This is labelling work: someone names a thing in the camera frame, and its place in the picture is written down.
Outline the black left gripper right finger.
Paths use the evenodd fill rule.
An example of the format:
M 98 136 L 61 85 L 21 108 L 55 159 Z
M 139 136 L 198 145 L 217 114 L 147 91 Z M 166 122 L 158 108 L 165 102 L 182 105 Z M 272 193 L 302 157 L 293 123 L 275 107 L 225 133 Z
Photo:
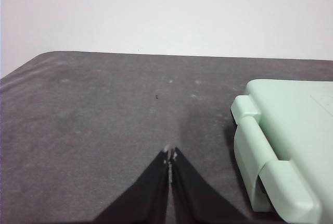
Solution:
M 179 148 L 172 151 L 172 193 L 177 223 L 248 223 L 249 219 L 210 186 Z

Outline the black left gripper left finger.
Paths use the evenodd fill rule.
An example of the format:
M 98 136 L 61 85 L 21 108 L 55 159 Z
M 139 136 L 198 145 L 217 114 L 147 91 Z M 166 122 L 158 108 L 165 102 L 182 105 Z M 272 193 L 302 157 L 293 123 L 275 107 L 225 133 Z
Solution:
M 94 223 L 165 223 L 169 194 L 169 146 Z

